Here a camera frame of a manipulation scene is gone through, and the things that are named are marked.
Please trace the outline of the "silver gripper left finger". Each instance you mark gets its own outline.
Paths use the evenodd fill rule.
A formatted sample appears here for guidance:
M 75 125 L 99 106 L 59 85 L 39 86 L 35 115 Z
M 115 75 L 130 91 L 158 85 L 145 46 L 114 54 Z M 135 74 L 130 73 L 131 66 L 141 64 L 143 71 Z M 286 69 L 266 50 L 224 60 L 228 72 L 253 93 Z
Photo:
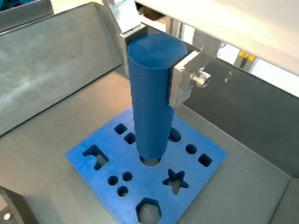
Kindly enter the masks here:
M 103 0 L 107 25 L 113 31 L 126 74 L 129 74 L 127 44 L 146 28 L 141 22 L 135 0 Z

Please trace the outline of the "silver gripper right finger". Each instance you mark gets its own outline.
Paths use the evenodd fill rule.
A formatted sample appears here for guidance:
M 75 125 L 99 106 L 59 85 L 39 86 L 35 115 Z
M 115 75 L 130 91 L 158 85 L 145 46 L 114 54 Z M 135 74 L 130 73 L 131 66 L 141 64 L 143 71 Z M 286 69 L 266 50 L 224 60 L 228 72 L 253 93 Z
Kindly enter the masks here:
M 222 41 L 197 30 L 193 37 L 194 50 L 179 60 L 173 67 L 170 87 L 170 105 L 178 109 L 191 96 L 193 88 L 205 88 L 212 75 L 204 71 L 205 67 L 218 56 Z

